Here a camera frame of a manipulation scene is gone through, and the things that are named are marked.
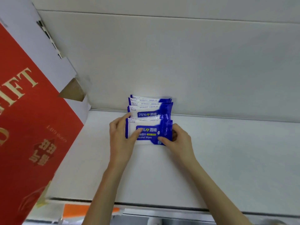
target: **stack of wipes packages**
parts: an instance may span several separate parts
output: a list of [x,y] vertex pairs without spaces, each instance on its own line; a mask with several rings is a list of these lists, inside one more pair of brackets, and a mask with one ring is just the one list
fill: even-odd
[[126,119],[126,138],[135,130],[143,128],[136,145],[164,145],[158,140],[159,136],[172,140],[171,98],[153,99],[130,95],[128,101],[127,109],[131,116]]

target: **person's left arm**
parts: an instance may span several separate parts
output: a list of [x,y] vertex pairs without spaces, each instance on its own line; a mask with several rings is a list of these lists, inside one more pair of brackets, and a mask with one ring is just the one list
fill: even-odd
[[130,113],[110,123],[110,162],[82,225],[110,224],[117,189],[123,171],[132,155],[133,146],[142,129],[125,138],[126,118]]

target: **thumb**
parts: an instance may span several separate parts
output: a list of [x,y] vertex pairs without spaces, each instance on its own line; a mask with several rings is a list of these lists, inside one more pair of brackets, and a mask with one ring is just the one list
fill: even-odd
[[159,136],[158,139],[159,139],[161,142],[163,142],[163,144],[164,144],[165,146],[167,146],[168,148],[170,148],[171,145],[172,145],[172,143],[173,143],[172,141],[170,141],[170,140],[168,140],[167,138],[162,137],[162,136]]
[[137,138],[139,137],[140,133],[143,131],[143,128],[139,128],[137,130],[135,130],[132,135],[130,136],[129,140],[131,142],[135,142],[137,140]]

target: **forearm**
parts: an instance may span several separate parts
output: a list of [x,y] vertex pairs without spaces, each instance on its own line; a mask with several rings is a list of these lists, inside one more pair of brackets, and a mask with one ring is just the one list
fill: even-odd
[[190,163],[187,170],[217,225],[251,224],[197,161]]
[[123,167],[108,165],[82,225],[110,224],[123,170]]

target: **gray floor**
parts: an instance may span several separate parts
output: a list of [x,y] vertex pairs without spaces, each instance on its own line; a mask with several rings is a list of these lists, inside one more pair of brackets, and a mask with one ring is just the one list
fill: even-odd
[[[148,217],[117,215],[111,220],[110,225],[147,225]],[[186,220],[163,219],[163,225],[212,225],[215,223],[203,223]]]

